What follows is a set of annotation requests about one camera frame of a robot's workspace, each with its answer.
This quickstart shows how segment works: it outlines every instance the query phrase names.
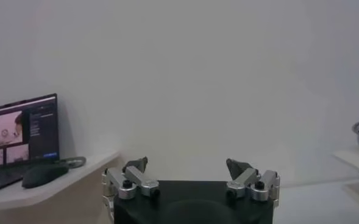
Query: screw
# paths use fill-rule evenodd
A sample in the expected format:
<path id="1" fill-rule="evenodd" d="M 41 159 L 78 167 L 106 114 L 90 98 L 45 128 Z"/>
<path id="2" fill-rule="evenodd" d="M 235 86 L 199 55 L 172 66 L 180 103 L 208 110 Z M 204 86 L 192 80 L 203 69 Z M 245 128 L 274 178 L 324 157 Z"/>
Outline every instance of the screw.
<path id="1" fill-rule="evenodd" d="M 255 183 L 255 189 L 256 190 L 264 190 L 265 189 L 265 184 L 262 181 L 258 181 Z"/>
<path id="2" fill-rule="evenodd" d="M 125 189 L 132 188 L 132 182 L 130 180 L 124 180 L 123 181 L 123 188 L 125 188 Z"/>

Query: white counter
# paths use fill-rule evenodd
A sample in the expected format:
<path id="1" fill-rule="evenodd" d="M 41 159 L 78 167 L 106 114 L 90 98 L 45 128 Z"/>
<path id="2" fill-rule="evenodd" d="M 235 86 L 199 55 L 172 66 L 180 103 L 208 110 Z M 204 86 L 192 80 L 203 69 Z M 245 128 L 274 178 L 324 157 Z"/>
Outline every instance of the white counter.
<path id="1" fill-rule="evenodd" d="M 281 189 L 274 224 L 359 223 L 359 180 Z"/>

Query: white wall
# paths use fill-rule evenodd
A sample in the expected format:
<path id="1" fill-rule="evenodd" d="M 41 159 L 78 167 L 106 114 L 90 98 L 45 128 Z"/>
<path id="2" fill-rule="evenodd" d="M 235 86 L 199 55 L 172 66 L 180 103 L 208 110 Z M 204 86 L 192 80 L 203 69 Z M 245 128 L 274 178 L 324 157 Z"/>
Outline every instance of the white wall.
<path id="1" fill-rule="evenodd" d="M 0 0 L 0 104 L 61 98 L 62 155 L 120 145 L 160 179 L 355 172 L 359 0 Z"/>

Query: metal bracket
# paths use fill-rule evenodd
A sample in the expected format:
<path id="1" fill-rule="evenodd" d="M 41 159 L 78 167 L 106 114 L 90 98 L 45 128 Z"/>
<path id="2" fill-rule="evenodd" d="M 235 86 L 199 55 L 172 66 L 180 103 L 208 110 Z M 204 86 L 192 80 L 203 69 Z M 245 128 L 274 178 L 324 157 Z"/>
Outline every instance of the metal bracket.
<path id="1" fill-rule="evenodd" d="M 128 180 L 134 182 L 141 189 L 141 194 L 144 196 L 155 198 L 159 196 L 159 182 L 157 180 L 152 180 L 147 178 L 143 173 L 141 173 L 136 167 L 129 166 L 126 167 L 125 175 Z"/>
<path id="2" fill-rule="evenodd" d="M 230 200 L 244 197 L 249 186 L 259 180 L 258 171 L 247 168 L 238 178 L 227 182 L 227 196 Z"/>
<path id="3" fill-rule="evenodd" d="M 133 199 L 136 195 L 137 186 L 127 180 L 117 168 L 107 169 L 106 178 L 116 188 L 118 197 L 123 200 Z"/>
<path id="4" fill-rule="evenodd" d="M 255 201 L 274 201 L 274 207 L 279 205 L 280 176 L 275 171 L 267 170 L 259 181 L 251 185 L 251 197 Z"/>

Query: white table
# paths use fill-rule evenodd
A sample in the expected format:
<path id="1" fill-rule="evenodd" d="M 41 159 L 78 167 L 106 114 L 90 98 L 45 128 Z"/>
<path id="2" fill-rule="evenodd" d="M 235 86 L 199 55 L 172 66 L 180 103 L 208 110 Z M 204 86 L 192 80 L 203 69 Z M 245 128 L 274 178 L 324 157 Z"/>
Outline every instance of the white table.
<path id="1" fill-rule="evenodd" d="M 86 156 L 87 161 L 84 166 L 71 169 L 66 175 L 41 187 L 24 189 L 21 182 L 5 187 L 0 190 L 0 210 L 30 206 L 44 201 L 95 170 L 100 169 L 118 155 L 119 152 L 112 151 L 104 154 Z"/>
<path id="2" fill-rule="evenodd" d="M 281 189 L 274 224 L 359 223 L 359 180 Z"/>

